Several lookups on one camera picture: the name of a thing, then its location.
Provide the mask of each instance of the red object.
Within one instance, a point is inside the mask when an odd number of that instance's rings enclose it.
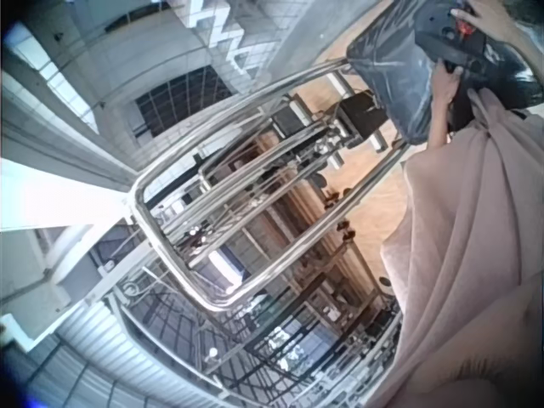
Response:
[[[459,30],[463,37],[471,36],[476,31],[476,29],[466,21],[457,20],[456,25],[457,30]]]

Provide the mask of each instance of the wooden floor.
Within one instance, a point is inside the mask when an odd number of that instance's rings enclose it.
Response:
[[[380,2],[371,12],[355,22],[350,29],[345,31],[316,62],[338,58],[345,55],[345,50],[351,41],[357,37],[375,18],[383,11],[391,1]],[[358,76],[346,76],[351,86],[358,90],[364,90],[367,86]],[[331,105],[340,100],[339,93],[325,77],[312,81],[297,89],[296,93],[305,104],[313,111],[325,111]],[[386,122],[380,129],[384,138],[391,144],[397,131],[392,122]],[[421,148],[411,148],[406,157]],[[339,170],[328,167],[321,172],[327,179],[328,186],[323,189],[326,194],[339,192],[341,195],[345,189],[353,187],[359,180],[368,174],[374,166],[387,154],[376,153],[370,143],[340,152],[345,164]],[[305,199],[311,208],[308,213],[311,218],[319,217],[323,212],[319,201],[311,198],[307,190]],[[352,228],[356,231],[355,242],[371,268],[371,272],[379,278],[387,276],[380,257],[380,248],[383,241],[396,229],[402,219],[406,206],[405,184],[401,166],[395,169],[384,179],[349,215],[348,219]],[[362,286],[368,292],[370,282],[361,270],[349,273],[356,286]]]

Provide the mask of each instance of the pink fabric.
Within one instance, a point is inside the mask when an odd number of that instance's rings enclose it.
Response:
[[[418,363],[544,269],[544,121],[472,91],[476,117],[405,164],[408,207],[382,257],[404,313],[394,368],[368,406],[385,406]]]

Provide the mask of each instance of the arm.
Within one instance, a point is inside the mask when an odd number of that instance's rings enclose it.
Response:
[[[448,108],[456,96],[461,74],[462,68],[460,66],[452,74],[448,73],[441,60],[434,67],[432,117],[427,149],[436,149],[448,143]]]
[[[468,0],[476,15],[453,9],[451,14],[465,20],[488,36],[510,44],[525,59],[538,80],[544,84],[544,56],[512,20],[499,0]]]

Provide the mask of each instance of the chrome railing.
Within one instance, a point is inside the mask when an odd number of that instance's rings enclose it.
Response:
[[[223,127],[243,117],[248,111],[254,110],[268,100],[284,94],[292,88],[302,85],[312,79],[321,77],[327,73],[334,72],[346,65],[345,59],[336,59],[321,65],[314,66],[306,71],[299,72],[283,80],[275,82],[245,99],[239,101],[231,108],[224,110],[210,118],[206,123],[195,127],[181,141],[164,153],[159,159],[153,162],[134,183],[129,194],[129,205],[141,230],[145,233],[151,246],[155,249],[159,258],[166,265],[167,269],[178,281],[183,291],[198,302],[204,309],[215,312],[226,311],[246,301],[251,295],[263,289],[278,275],[292,265],[302,254],[310,249],[326,232],[343,218],[353,207],[359,204],[360,200],[378,183],[388,171],[398,162],[407,150],[406,144],[397,145],[386,157],[363,178],[333,209],[324,214],[305,233],[292,242],[279,256],[270,260],[268,265],[258,273],[252,274],[240,286],[227,293],[207,292],[191,270],[198,261],[202,260],[213,249],[220,247],[228,240],[235,231],[244,229],[245,225],[258,213],[250,211],[242,219],[237,220],[235,228],[226,235],[219,237],[214,245],[207,246],[200,254],[186,261],[179,256],[171,241],[182,237],[192,226],[200,223],[214,211],[225,208],[229,200],[241,193],[251,182],[263,174],[265,166],[274,162],[282,155],[308,140],[318,132],[327,129],[328,125],[322,120],[311,123],[309,126],[286,139],[272,149],[266,150],[257,159],[250,161],[245,166],[233,172],[230,176],[222,179],[214,186],[205,185],[207,190],[203,195],[193,201],[185,210],[178,214],[174,222],[171,222],[164,230],[153,219],[149,209],[144,203],[144,190],[150,183],[172,166],[180,157],[190,153],[200,143],[211,138]],[[326,153],[335,153],[334,147],[326,150]],[[295,178],[302,179],[300,174]],[[296,181],[291,181],[280,188],[273,197],[284,195]],[[260,209],[266,208],[273,199],[266,199],[261,203]]]

